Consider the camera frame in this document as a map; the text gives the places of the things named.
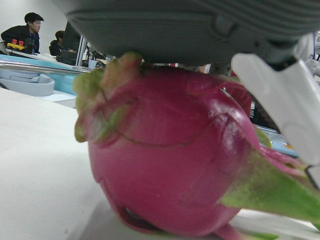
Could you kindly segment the left robot dexterous hand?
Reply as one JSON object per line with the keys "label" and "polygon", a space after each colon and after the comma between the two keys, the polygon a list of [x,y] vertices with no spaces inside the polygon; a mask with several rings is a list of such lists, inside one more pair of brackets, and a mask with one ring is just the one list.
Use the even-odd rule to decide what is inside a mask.
{"label": "left robot dexterous hand", "polygon": [[320,28],[317,0],[56,0],[99,52],[230,66],[320,186],[320,87],[294,54]]}

